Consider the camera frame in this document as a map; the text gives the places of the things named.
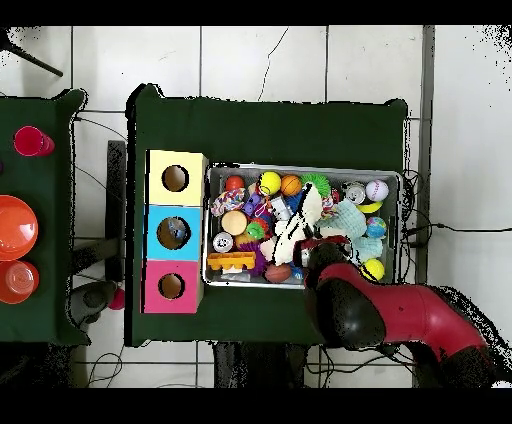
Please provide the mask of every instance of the table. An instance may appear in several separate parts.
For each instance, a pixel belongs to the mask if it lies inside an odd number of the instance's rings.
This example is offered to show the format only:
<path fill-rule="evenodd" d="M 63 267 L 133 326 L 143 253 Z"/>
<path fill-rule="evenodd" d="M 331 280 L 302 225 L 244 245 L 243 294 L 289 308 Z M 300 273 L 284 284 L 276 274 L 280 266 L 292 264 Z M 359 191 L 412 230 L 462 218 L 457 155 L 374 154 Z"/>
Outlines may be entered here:
<path fill-rule="evenodd" d="M 407 104 L 173 99 L 155 85 L 141 84 L 128 99 L 126 116 L 125 344 L 146 339 L 319 343 L 300 290 L 206 285 L 197 314 L 140 313 L 145 151 L 199 152 L 211 162 L 401 172 Z"/>
<path fill-rule="evenodd" d="M 74 198 L 70 122 L 84 98 L 81 90 L 66 90 L 53 99 L 0 97 L 0 193 L 19 197 L 37 216 L 39 236 L 24 259 L 40 274 L 39 287 L 25 302 L 0 303 L 0 341 L 88 342 L 66 315 Z M 13 135 L 24 125 L 40 128 L 54 140 L 50 156 L 26 158 L 15 152 Z"/>

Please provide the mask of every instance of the yellow ball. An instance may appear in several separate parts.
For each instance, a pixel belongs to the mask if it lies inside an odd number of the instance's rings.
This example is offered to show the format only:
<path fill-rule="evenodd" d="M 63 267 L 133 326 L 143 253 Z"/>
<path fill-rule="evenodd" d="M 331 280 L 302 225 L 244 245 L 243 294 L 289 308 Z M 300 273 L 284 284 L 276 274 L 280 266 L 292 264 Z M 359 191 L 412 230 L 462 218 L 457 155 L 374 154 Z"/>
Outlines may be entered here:
<path fill-rule="evenodd" d="M 370 281 L 379 281 L 382 279 L 382 277 L 384 277 L 384 265 L 382 265 L 382 262 L 378 259 L 368 259 L 364 263 L 364 267 L 361 266 L 360 269 L 363 272 L 363 275 Z"/>
<path fill-rule="evenodd" d="M 260 177 L 260 190 L 267 196 L 276 194 L 281 188 L 281 177 L 272 171 L 267 171 L 261 174 Z"/>

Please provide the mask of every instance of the shape sorter box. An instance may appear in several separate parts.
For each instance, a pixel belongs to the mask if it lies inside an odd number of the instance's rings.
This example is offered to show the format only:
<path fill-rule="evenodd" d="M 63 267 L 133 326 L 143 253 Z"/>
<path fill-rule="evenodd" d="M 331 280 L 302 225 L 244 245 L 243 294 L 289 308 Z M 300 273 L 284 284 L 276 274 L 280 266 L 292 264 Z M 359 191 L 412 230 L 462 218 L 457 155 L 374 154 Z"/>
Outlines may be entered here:
<path fill-rule="evenodd" d="M 163 150 L 149 150 L 146 160 L 148 192 L 144 192 L 144 196 L 148 216 L 144 242 L 147 256 L 141 282 L 144 294 L 141 311 L 196 313 L 203 295 L 201 245 L 204 175 L 208 160 L 200 153 Z M 166 170 L 173 166 L 185 173 L 185 186 L 179 191 L 171 191 L 164 184 Z M 158 238 L 159 226 L 167 218 L 178 218 L 185 224 L 187 237 L 179 248 L 167 248 Z M 181 290 L 174 298 L 165 297 L 160 285 L 170 274 L 181 282 Z"/>

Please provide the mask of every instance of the green spiky ball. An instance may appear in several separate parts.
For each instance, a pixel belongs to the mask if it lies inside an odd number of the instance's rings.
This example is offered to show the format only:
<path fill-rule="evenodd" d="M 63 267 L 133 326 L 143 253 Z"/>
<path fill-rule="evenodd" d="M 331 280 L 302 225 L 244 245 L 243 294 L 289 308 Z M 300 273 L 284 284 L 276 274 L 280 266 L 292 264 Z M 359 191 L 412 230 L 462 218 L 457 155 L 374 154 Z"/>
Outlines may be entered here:
<path fill-rule="evenodd" d="M 256 240 L 261 240 L 263 237 L 265 237 L 265 231 L 257 222 L 251 222 L 245 231 L 247 231 L 247 234 L 249 234 L 251 237 L 254 237 Z"/>
<path fill-rule="evenodd" d="M 302 185 L 307 182 L 312 182 L 322 197 L 328 197 L 331 194 L 329 180 L 322 174 L 304 174 L 300 177 L 300 180 L 302 181 Z"/>

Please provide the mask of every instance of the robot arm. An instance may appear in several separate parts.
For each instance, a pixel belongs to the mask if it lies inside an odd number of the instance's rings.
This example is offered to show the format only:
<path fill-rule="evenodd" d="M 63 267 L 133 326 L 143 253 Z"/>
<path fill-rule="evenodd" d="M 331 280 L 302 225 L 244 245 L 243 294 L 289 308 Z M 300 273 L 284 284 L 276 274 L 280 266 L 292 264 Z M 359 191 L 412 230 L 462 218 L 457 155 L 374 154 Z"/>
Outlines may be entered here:
<path fill-rule="evenodd" d="M 486 340 L 440 291 L 371 283 L 343 255 L 334 243 L 314 247 L 305 281 L 308 312 L 328 346 L 420 342 L 432 351 L 448 387 L 491 387 L 503 379 Z"/>

